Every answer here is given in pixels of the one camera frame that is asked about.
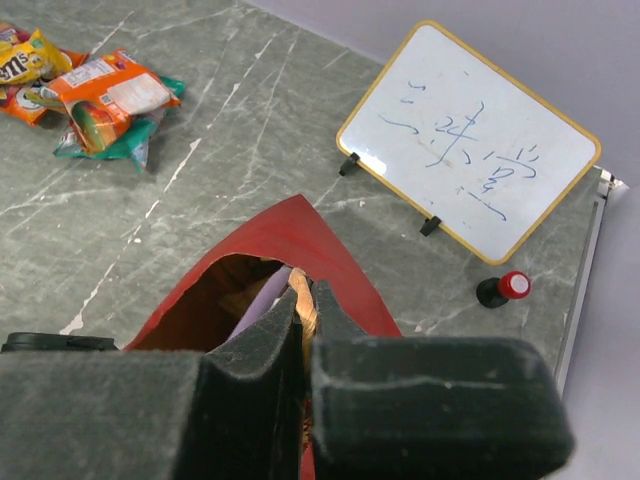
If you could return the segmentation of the orange skittles packet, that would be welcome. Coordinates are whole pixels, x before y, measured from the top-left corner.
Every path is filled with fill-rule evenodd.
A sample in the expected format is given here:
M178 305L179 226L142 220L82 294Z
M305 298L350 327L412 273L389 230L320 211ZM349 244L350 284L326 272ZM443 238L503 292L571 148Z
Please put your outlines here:
M124 48L97 57L49 84L84 150L98 154L130 128L135 117L181 101Z

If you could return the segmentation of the small whiteboard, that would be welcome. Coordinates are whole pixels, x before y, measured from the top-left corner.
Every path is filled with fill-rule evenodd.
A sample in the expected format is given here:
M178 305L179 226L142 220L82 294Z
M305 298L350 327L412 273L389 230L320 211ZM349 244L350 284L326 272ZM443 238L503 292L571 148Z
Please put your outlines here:
M593 134L433 21L413 28L336 143L491 265L601 154Z

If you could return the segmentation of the teal snack packet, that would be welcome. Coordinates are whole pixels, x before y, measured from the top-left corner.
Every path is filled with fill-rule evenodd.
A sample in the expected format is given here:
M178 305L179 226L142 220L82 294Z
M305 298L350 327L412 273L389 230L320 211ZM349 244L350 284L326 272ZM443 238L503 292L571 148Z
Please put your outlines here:
M89 84L93 85L95 82L108 81L109 84L121 83L128 80L129 77L133 78L134 74L122 74L113 73L109 76L96 77L88 80ZM170 77L157 76L158 81L164 85L166 89L171 91L175 97L181 97L185 91L185 83L181 80L173 79ZM59 96L59 92L63 89L69 89L67 84L61 80L53 80L49 85L50 89L56 92L56 96ZM127 131L123 133L113 144L111 144L104 151L89 154L82 146L82 142L79 136L73 130L72 122L67 128L58 145L53 150L53 154L56 157L83 157L92 158L97 160L117 160L117 159L131 159L138 171L146 170L149 153L149 143L151 137L154 136L162 120L167 115L168 107L161 107L153 111L146 112L142 115L136 116Z

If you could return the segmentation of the red paper bag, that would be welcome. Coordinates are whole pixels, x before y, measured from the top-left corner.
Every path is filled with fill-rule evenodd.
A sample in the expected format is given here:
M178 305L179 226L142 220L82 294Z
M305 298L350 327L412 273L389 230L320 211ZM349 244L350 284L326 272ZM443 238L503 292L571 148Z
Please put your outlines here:
M300 473L295 479L313 479L310 367L318 314L311 289L321 281L366 332L398 335L388 308L358 263L310 202L297 195L259 213L206 253L157 306L129 349L207 354L294 292L305 379Z

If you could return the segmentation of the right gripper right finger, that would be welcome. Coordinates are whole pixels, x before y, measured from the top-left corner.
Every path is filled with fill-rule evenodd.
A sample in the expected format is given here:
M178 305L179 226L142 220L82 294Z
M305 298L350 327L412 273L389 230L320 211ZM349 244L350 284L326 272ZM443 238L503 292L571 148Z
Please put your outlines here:
M327 282L311 289L313 479L541 479L574 435L530 343L366 332Z

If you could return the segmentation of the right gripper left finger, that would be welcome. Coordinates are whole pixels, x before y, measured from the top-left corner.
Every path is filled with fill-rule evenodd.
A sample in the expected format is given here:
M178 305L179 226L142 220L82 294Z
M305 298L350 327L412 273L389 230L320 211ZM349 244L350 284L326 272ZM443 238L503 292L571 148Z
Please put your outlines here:
M5 479L295 479L305 379L296 294L202 354L1 357Z

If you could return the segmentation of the yellow m&m's packet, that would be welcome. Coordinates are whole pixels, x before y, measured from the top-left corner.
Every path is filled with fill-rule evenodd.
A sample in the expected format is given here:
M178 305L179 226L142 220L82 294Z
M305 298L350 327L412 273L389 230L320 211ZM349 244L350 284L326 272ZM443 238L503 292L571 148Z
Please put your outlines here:
M1 84L23 84L55 78L73 68L72 62L37 29L22 43L1 42Z

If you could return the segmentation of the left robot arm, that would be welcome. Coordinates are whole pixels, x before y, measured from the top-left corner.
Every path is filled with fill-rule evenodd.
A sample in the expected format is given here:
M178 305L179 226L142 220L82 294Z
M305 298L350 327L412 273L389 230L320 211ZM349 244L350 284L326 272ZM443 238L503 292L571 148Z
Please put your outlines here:
M2 353L17 351L118 351L113 338L14 332L1 346Z

